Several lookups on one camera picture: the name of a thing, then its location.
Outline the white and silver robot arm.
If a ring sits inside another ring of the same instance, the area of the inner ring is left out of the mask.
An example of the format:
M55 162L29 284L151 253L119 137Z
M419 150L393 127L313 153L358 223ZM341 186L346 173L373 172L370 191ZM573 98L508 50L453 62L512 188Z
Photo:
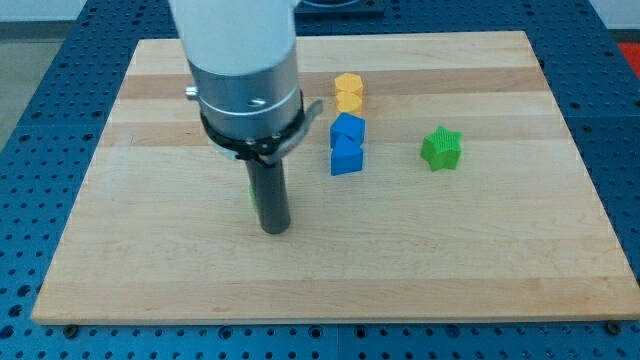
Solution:
M262 229L290 226L282 160L323 110L306 106L298 78L294 0L171 0L205 132L246 164Z

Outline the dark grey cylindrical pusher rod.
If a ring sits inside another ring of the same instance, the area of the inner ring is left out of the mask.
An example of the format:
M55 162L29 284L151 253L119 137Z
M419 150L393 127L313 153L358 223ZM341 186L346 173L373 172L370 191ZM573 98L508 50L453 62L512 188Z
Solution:
M282 162L265 166L251 160L246 167L262 229L268 234L285 232L291 218Z

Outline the black clamp with metal lever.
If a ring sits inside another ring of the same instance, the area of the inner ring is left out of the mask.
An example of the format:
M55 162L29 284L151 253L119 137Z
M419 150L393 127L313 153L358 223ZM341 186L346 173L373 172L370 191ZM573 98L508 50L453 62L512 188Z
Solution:
M274 130L267 126L272 120L282 120L289 104L260 112L226 113L202 110L200 118L204 130L223 156L232 160L256 161L272 166L297 147L307 135L312 122L324 110L322 100L303 108L303 96L296 101L297 111L289 122Z

